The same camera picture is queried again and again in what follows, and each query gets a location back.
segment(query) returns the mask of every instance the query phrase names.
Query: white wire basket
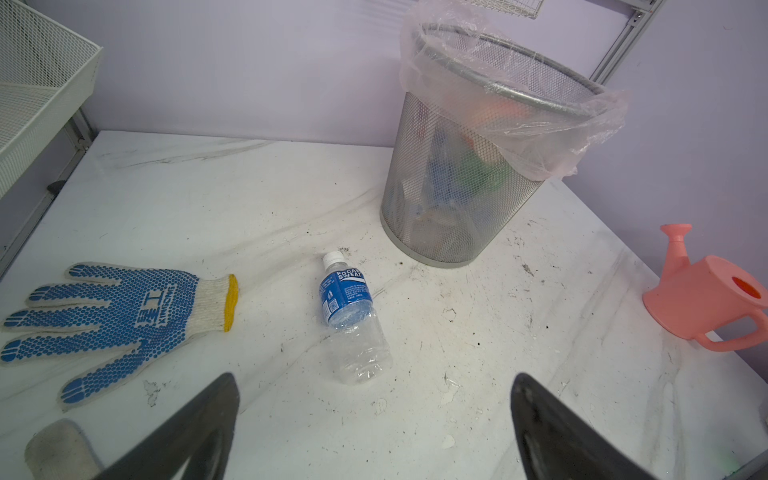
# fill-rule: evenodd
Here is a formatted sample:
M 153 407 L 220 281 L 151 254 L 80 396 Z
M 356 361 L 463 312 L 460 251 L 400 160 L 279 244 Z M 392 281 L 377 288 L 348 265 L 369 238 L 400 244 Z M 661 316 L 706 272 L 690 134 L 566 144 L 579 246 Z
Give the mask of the white wire basket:
M 101 47 L 0 0 L 0 197 L 94 90 Z
M 544 0 L 472 0 L 472 3 L 501 13 L 536 18 Z

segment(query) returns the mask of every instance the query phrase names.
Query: purple wall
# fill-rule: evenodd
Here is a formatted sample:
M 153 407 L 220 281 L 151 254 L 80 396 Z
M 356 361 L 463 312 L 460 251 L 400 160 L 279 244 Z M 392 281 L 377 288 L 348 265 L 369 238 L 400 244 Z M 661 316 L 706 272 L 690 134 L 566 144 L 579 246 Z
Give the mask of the purple wall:
M 395 143 L 399 32 L 414 0 L 28 2 L 104 47 L 84 106 L 99 129 Z M 487 11 L 586 75 L 628 12 L 615 0 L 547 0 L 536 20 Z
M 659 226 L 692 223 L 692 261 L 724 257 L 768 285 L 767 25 L 764 0 L 668 0 L 607 84 L 633 91 L 626 126 L 566 183 L 657 273 Z M 740 353 L 768 379 L 768 343 Z

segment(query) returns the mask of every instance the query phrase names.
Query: metal wire mesh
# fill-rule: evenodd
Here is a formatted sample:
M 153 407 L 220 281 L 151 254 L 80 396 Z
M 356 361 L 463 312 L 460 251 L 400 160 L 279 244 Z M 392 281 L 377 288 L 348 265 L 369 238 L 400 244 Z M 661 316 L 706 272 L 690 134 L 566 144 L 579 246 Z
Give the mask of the metal wire mesh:
M 544 0 L 472 0 L 472 3 L 497 12 L 536 18 Z
M 480 254 L 540 184 L 512 170 L 494 144 L 408 93 L 382 224 L 417 260 L 461 266 Z
M 101 48 L 0 0 L 0 196 L 93 91 Z
M 601 91 L 562 65 L 508 42 L 451 28 L 429 31 L 477 60 L 472 64 L 482 70 L 480 75 L 457 69 L 450 59 L 439 56 L 430 56 L 431 61 L 419 66 L 441 68 L 431 71 L 429 78 L 439 76 L 439 90 L 453 111 L 461 111 L 460 118 L 482 125 L 485 131 L 503 131 L 520 119 L 522 123 L 562 119 L 569 115 L 569 105 Z M 487 74 L 504 79 L 509 88 L 489 94 L 483 83 Z M 525 157 L 530 153 L 526 145 L 539 147 L 530 137 L 521 142 L 508 154 Z M 423 263 L 465 265 L 541 183 L 513 169 L 476 128 L 457 123 L 438 106 L 408 93 L 382 199 L 382 225 L 401 250 Z

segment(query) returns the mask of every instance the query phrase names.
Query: watering can handle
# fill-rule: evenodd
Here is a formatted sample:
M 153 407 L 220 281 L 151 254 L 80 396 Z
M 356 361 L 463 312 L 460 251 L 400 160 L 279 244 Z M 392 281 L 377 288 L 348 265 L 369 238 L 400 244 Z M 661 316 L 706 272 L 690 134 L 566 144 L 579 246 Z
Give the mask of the watering can handle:
M 753 310 L 749 317 L 757 324 L 757 330 L 749 335 L 723 342 L 713 342 L 703 333 L 696 335 L 694 338 L 702 347 L 713 352 L 732 352 L 734 350 L 748 349 L 751 346 L 768 340 L 768 316 L 762 310 Z

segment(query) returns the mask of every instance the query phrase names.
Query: blue bottle label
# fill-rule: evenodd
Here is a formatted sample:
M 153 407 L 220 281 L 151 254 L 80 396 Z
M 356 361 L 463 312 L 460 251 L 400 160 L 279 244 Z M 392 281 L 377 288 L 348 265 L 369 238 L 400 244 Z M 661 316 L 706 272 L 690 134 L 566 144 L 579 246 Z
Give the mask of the blue bottle label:
M 372 300 L 366 279 L 360 270 L 350 268 L 333 272 L 320 283 L 323 318 L 329 322 L 333 314 L 360 300 Z

